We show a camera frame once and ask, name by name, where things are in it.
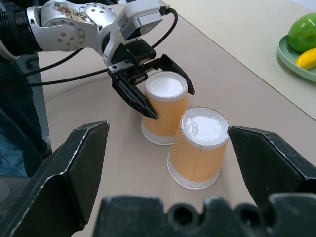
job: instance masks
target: paper cup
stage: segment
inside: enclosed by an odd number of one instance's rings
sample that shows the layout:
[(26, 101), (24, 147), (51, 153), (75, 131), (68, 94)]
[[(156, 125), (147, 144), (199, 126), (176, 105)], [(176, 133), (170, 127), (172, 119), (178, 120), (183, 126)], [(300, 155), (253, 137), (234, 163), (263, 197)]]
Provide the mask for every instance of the paper cup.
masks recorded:
[(185, 111), (167, 161), (176, 182), (189, 189), (204, 189), (216, 181), (228, 127), (226, 118), (216, 110), (192, 107)]
[(158, 120), (143, 116), (145, 137), (158, 145), (171, 145), (182, 114), (187, 108), (188, 85), (173, 72), (152, 74), (146, 81), (145, 96), (152, 104)]

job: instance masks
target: table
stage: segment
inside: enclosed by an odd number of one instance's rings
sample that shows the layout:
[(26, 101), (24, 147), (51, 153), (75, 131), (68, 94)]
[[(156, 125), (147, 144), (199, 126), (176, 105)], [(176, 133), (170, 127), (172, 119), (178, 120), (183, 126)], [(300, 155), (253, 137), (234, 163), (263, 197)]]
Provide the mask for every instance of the table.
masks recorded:
[[(153, 44), (172, 21), (172, 15), (165, 16), (144, 39)], [(196, 94), (189, 95), (190, 106), (210, 106), (221, 111), (233, 125), (274, 131), (316, 165), (315, 121), (190, 23), (179, 19), (174, 32), (157, 47), (158, 56), (162, 53), (169, 55), (191, 78)], [(66, 55), (40, 53), (41, 67)], [(67, 63), (43, 72), (42, 78), (43, 81), (64, 79), (102, 68), (102, 58), (85, 49)], [(53, 150), (82, 124), (110, 122), (102, 179), (90, 222), (84, 231), (73, 236), (91, 236), (101, 198), (109, 195), (159, 196), (165, 210), (175, 203), (186, 202), (201, 211), (203, 200), (211, 195), (223, 196), (232, 206), (253, 203), (231, 143), (219, 178), (212, 186), (194, 191), (178, 185), (166, 165), (170, 146), (155, 145), (143, 136), (141, 115), (116, 94), (107, 74), (49, 85), (44, 87), (44, 94)]]
[(316, 83), (290, 71), (277, 56), (279, 40), (298, 18), (312, 12), (311, 9), (290, 0), (163, 2), (316, 119)]

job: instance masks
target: denim jeans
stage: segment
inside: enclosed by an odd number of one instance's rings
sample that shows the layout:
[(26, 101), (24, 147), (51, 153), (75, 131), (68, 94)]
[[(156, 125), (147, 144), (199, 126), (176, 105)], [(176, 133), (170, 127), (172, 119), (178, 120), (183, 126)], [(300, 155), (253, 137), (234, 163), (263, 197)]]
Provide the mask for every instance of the denim jeans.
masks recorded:
[[(15, 63), (0, 64), (0, 71), (3, 78), (21, 74)], [(28, 83), (23, 78), (10, 85)], [(0, 175), (32, 176), (43, 162), (40, 154), (46, 148), (32, 89), (0, 88)]]

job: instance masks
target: plate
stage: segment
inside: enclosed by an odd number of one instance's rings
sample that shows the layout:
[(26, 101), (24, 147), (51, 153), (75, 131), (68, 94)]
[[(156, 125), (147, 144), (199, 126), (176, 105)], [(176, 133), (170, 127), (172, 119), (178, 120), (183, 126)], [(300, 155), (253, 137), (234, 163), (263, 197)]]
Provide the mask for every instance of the plate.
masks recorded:
[(288, 43), (287, 36), (284, 36), (277, 47), (278, 55), (282, 62), (293, 72), (304, 77), (308, 80), (316, 82), (316, 67), (309, 69), (308, 71), (296, 66), (296, 59), (301, 55), (301, 53), (295, 51), (291, 48)]

